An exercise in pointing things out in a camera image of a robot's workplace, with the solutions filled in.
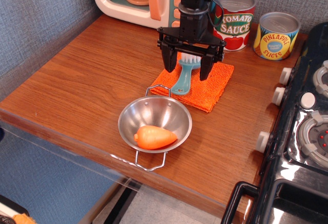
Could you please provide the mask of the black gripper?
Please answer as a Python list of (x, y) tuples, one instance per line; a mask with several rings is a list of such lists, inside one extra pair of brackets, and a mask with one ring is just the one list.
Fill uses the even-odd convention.
[(200, 63), (200, 80), (208, 78), (214, 62), (224, 58), (223, 49), (226, 43), (209, 32), (210, 6), (190, 9), (179, 6), (180, 25), (178, 27), (159, 27), (157, 46), (161, 49), (163, 64), (171, 73), (177, 63), (177, 51), (203, 56)]

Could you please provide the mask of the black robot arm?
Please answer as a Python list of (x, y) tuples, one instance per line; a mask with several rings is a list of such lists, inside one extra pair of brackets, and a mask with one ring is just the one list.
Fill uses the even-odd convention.
[(210, 16), (216, 6), (222, 7), (218, 0), (181, 0), (180, 26), (157, 29), (157, 45), (167, 72), (175, 69), (178, 52), (201, 57), (201, 81), (208, 78), (215, 63), (223, 60), (226, 42), (210, 32), (211, 27), (216, 27)]

